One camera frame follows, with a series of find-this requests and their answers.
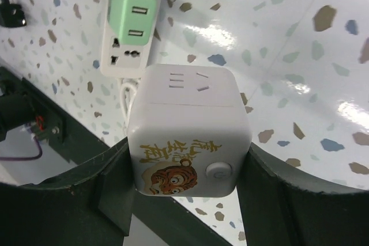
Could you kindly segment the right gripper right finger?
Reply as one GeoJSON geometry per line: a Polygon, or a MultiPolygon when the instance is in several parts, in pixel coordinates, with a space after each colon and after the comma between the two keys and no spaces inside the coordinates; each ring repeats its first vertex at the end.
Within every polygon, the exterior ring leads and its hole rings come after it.
{"type": "Polygon", "coordinates": [[[237,184],[247,245],[368,245],[368,191],[250,146],[237,184]]]}

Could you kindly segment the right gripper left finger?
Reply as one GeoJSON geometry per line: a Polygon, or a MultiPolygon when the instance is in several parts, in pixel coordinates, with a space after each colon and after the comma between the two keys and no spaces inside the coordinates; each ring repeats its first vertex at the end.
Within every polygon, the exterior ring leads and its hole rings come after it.
{"type": "Polygon", "coordinates": [[[135,188],[127,139],[38,185],[1,184],[1,245],[122,245],[135,188]]]}

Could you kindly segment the white green cube adapter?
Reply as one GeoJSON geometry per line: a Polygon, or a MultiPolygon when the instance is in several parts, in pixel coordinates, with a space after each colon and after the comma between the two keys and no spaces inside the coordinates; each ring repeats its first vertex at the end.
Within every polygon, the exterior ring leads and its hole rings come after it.
{"type": "Polygon", "coordinates": [[[148,43],[156,15],[156,0],[110,0],[108,22],[120,44],[148,43]]]}

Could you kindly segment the white power strip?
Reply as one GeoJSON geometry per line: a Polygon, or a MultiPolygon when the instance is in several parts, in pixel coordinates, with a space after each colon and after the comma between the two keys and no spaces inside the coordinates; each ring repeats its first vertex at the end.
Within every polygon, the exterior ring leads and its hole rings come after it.
{"type": "Polygon", "coordinates": [[[161,0],[103,0],[100,70],[140,78],[148,65],[161,0]]]}

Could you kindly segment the white cartoon cube adapter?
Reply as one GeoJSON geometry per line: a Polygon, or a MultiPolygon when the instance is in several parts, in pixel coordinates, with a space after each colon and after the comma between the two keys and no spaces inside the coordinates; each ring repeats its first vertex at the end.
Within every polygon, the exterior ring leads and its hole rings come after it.
{"type": "Polygon", "coordinates": [[[127,138],[140,193],[221,198],[236,187],[252,132],[231,71],[156,64],[142,76],[127,138]]]}

